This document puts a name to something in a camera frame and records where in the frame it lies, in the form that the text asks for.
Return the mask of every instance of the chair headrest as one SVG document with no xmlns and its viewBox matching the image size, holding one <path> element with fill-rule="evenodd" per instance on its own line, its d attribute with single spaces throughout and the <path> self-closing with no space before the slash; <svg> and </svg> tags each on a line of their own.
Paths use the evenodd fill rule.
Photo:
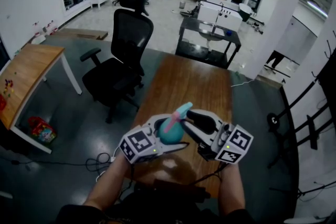
<svg viewBox="0 0 336 224">
<path fill-rule="evenodd" d="M 148 16 L 145 10 L 145 2 L 146 0 L 120 0 L 120 6 L 131 8 L 135 10 L 136 13 L 145 13 Z"/>
</svg>

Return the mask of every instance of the wooden desk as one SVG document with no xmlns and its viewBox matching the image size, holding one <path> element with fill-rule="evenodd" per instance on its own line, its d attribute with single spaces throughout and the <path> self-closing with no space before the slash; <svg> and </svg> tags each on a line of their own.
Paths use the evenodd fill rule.
<svg viewBox="0 0 336 224">
<path fill-rule="evenodd" d="M 5 80 L 13 81 L 13 87 L 8 88 L 6 92 L 7 105 L 0 112 L 0 120 L 8 130 L 12 130 L 30 144 L 47 153 L 51 153 L 51 149 L 23 133 L 15 124 L 31 94 L 42 79 L 46 80 L 46 73 L 59 59 L 61 59 L 65 72 L 77 93 L 82 93 L 63 51 L 64 48 L 62 47 L 27 44 L 0 75 L 0 83 L 2 85 L 0 90 L 2 95 L 4 95 Z"/>
<path fill-rule="evenodd" d="M 188 101 L 194 104 L 192 109 L 209 110 L 222 120 L 231 122 L 229 72 L 205 63 L 167 55 L 156 72 L 133 127 L 144 124 L 152 115 L 172 113 Z M 189 184 L 218 168 L 217 161 L 207 162 L 197 153 L 197 144 L 188 135 L 184 134 L 182 141 L 190 145 L 152 162 L 136 164 L 134 180 L 146 184 L 152 184 L 155 179 Z M 197 185 L 205 187 L 212 197 L 218 196 L 217 177 L 210 177 Z"/>
</svg>

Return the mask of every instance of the mesh chair back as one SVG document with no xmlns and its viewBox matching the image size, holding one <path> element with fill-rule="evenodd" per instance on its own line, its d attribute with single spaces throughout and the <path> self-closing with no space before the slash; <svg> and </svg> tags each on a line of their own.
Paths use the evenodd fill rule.
<svg viewBox="0 0 336 224">
<path fill-rule="evenodd" d="M 145 10 L 145 2 L 146 0 L 120 0 L 120 6 L 134 9 L 136 13 L 145 13 L 148 16 Z"/>
<path fill-rule="evenodd" d="M 147 17 L 127 9 L 114 12 L 111 52 L 125 65 L 144 75 L 140 59 L 153 33 L 153 23 Z"/>
</svg>

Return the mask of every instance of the chair wheel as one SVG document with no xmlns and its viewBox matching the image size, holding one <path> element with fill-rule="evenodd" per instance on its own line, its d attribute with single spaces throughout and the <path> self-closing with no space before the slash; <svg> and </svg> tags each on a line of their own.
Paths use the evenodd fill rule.
<svg viewBox="0 0 336 224">
<path fill-rule="evenodd" d="M 277 115 L 275 115 L 274 113 L 269 113 L 267 115 L 267 122 L 269 125 L 269 129 L 272 130 L 277 130 L 280 127 L 280 122 L 277 119 Z"/>
</svg>

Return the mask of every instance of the blue object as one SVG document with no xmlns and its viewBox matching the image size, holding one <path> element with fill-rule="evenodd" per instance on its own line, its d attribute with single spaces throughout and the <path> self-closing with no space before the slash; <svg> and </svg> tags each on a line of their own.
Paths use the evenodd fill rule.
<svg viewBox="0 0 336 224">
<path fill-rule="evenodd" d="M 181 141 L 184 131 L 180 124 L 180 120 L 185 119 L 188 110 L 193 106 L 191 102 L 182 105 L 166 119 L 160 126 L 157 136 L 165 145 L 177 144 Z"/>
</svg>

